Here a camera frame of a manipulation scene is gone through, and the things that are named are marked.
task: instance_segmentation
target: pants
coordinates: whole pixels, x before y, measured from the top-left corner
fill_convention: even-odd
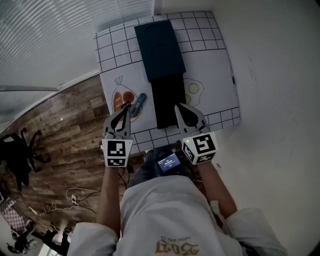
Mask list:
[[[148,151],[144,157],[144,164],[141,165],[133,175],[133,178],[127,185],[127,188],[133,187],[140,183],[162,176],[162,172],[156,163],[156,159],[172,150],[171,145],[155,148]],[[180,175],[189,176],[187,170],[183,167],[179,170]]]
[[[42,239],[43,243],[49,246],[52,250],[56,251],[58,254],[62,256],[67,256],[68,249],[70,246],[70,243],[68,242],[68,235],[63,234],[62,235],[62,242],[61,245],[57,245],[54,242],[52,242],[52,239],[56,235],[56,232],[47,231]]]

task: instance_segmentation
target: person's arm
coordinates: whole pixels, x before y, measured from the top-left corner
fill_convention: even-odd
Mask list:
[[[208,201],[218,201],[222,216],[226,219],[237,211],[235,201],[211,162],[198,165]]]
[[[119,178],[117,167],[106,167],[103,176],[96,223],[112,229],[120,237]]]

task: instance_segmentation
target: black chair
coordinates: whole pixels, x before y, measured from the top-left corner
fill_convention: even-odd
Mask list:
[[[38,130],[32,136],[29,146],[24,137],[24,133],[26,132],[26,128],[23,128],[20,132],[21,137],[16,133],[12,133],[0,139],[0,161],[6,161],[7,167],[15,175],[16,184],[20,191],[22,189],[21,183],[26,186],[29,185],[29,173],[31,172],[31,168],[28,164],[28,160],[36,173],[39,172],[41,168],[36,168],[34,159],[44,164],[51,161],[50,158],[44,160],[41,155],[36,155],[33,152],[36,136],[41,135],[41,131]]]

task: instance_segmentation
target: white cable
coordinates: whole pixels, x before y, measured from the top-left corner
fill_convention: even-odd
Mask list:
[[[69,190],[75,190],[75,189],[77,189],[77,190],[86,190],[86,191],[93,191],[93,192],[100,192],[99,190],[95,190],[95,189],[88,189],[88,188],[82,188],[82,187],[70,187],[70,188],[68,188],[68,189],[66,190],[66,192],[65,192],[65,198],[66,198],[68,201],[70,201],[70,202],[73,202],[73,201],[72,201],[72,199],[70,200],[70,199],[68,198],[68,191],[69,191]],[[77,203],[77,200],[72,203],[72,204],[74,204],[75,206],[66,207],[66,208],[57,208],[57,205],[56,205],[54,202],[52,202],[51,204],[52,204],[53,209],[51,209],[49,205],[46,205],[45,208],[43,207],[44,212],[41,213],[41,214],[39,214],[39,216],[42,216],[42,215],[44,215],[44,214],[46,214],[46,213],[53,212],[53,211],[56,211],[56,210],[62,210],[62,211],[63,211],[63,210],[66,210],[66,209],[72,209],[72,208],[78,208],[78,207],[80,207],[79,204],[81,204],[81,202],[82,202],[81,197],[80,197],[78,194],[72,194],[72,195],[78,196],[79,199],[80,199],[80,202],[79,202],[79,203]]]

